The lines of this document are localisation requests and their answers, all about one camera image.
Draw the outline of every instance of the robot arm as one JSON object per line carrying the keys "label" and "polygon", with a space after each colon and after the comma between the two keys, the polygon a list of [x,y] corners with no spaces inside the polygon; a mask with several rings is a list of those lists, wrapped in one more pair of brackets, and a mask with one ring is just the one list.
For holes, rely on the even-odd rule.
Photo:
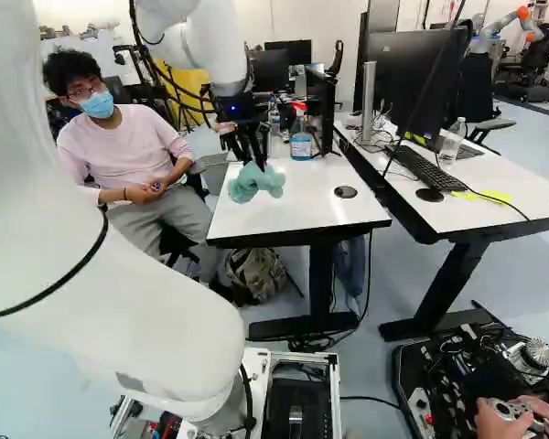
{"label": "robot arm", "polygon": [[[170,3],[223,12],[222,1]],[[66,352],[131,398],[213,418],[239,382],[238,311],[136,249],[86,203],[48,129],[31,0],[0,0],[0,29],[16,30],[0,32],[0,325]],[[234,52],[231,69],[210,66],[215,81],[245,74]]]}
{"label": "robot arm", "polygon": [[232,0],[136,0],[135,8],[154,55],[176,69],[205,69],[215,96],[246,91],[246,52]]}
{"label": "robot arm", "polygon": [[472,47],[471,52],[488,53],[490,49],[490,39],[492,36],[499,33],[517,18],[521,20],[522,29],[529,32],[527,35],[527,41],[538,41],[544,37],[541,29],[534,23],[529,9],[526,6],[521,6],[516,11],[510,12],[500,20],[482,28],[479,32],[479,41]]}

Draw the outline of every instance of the white wall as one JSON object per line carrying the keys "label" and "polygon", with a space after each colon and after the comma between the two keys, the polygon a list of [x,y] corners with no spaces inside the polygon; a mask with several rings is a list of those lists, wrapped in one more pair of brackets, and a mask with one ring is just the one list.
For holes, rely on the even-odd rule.
{"label": "white wall", "polygon": [[[421,28],[426,0],[401,0],[398,30]],[[431,0],[427,24],[447,21],[450,0]],[[128,16],[128,0],[33,0],[40,24],[60,28],[68,24],[81,32],[94,19],[115,17],[116,29],[126,42],[133,41]],[[333,61],[336,39],[345,44],[339,73],[338,100],[351,101],[356,72],[360,13],[368,0],[234,0],[246,40],[250,46],[271,40],[308,38],[313,40],[313,60],[329,66]],[[527,0],[490,0],[487,23],[504,16]],[[487,0],[467,0],[462,17],[483,12]],[[549,21],[549,9],[546,15]],[[512,23],[502,31],[509,46],[522,46],[521,27]]]}
{"label": "white wall", "polygon": [[351,101],[360,14],[368,8],[368,0],[235,0],[235,3],[250,46],[265,41],[311,39],[313,61],[329,67],[336,40],[341,39],[344,58],[337,99]]}

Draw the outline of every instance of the teal stuffed toy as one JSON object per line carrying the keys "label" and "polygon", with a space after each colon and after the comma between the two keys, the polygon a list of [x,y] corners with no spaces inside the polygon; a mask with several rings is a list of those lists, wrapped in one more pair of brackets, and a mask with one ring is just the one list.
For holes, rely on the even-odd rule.
{"label": "teal stuffed toy", "polygon": [[267,190],[271,196],[283,196],[285,174],[276,173],[272,166],[266,166],[264,172],[255,162],[247,163],[237,178],[228,182],[228,194],[236,203],[247,203],[259,190]]}

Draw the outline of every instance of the sleeve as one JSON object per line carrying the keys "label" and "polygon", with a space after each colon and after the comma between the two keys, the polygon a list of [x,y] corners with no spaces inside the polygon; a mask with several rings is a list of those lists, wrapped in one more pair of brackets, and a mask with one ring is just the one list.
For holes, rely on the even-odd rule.
{"label": "sleeve", "polygon": [[177,130],[167,123],[167,121],[159,116],[154,110],[146,106],[144,107],[148,113],[148,118],[155,127],[158,138],[165,148],[171,153],[171,155],[176,159],[186,157],[191,161],[195,161],[193,150],[185,137],[181,137]]}
{"label": "sleeve", "polygon": [[65,137],[59,135],[57,139],[57,151],[59,152],[59,158],[65,170],[71,175],[73,181],[78,184],[80,191],[88,196],[93,204],[99,205],[100,189],[96,187],[85,187],[83,180],[88,176],[88,164],[84,160],[78,158],[73,153],[65,149]]}

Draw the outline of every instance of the standing desk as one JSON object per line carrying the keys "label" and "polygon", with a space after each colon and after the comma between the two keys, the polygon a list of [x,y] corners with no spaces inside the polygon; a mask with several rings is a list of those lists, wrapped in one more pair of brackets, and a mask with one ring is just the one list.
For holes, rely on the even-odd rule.
{"label": "standing desk", "polygon": [[[353,328],[358,324],[353,313],[329,312],[334,247],[340,241],[387,227],[391,219],[343,155],[296,161],[278,136],[271,137],[269,152],[268,165],[286,175],[284,195],[273,198],[259,191],[248,203],[235,203],[228,195],[228,182],[238,176],[243,164],[230,163],[207,242],[224,249],[308,245],[310,316],[252,323],[249,339]],[[338,186],[354,187],[358,195],[339,198],[334,194]]]}
{"label": "standing desk", "polygon": [[[347,130],[340,121],[335,122],[334,129],[339,136],[342,153],[416,241],[433,244],[448,240],[454,243],[413,318],[379,326],[384,340],[423,337],[434,330],[458,327],[464,323],[485,323],[481,321],[485,316],[483,312],[448,313],[447,310],[491,243],[549,230],[549,180],[464,140],[465,144],[485,154],[459,160],[447,172],[477,192],[496,190],[511,195],[511,204],[530,220],[527,221],[508,206],[483,198],[467,200],[445,195],[443,201],[431,203],[415,194],[425,184],[414,181],[413,174],[398,162],[393,161],[389,169],[391,173],[386,178],[382,177],[388,163],[388,155],[383,150],[369,148],[370,151],[367,151],[357,146],[354,142],[356,132]],[[396,132],[396,127],[388,122],[384,129],[392,134]],[[453,134],[442,130],[441,135]],[[404,141],[404,145],[413,147],[426,159],[436,162],[435,154],[422,146],[408,141]]]}

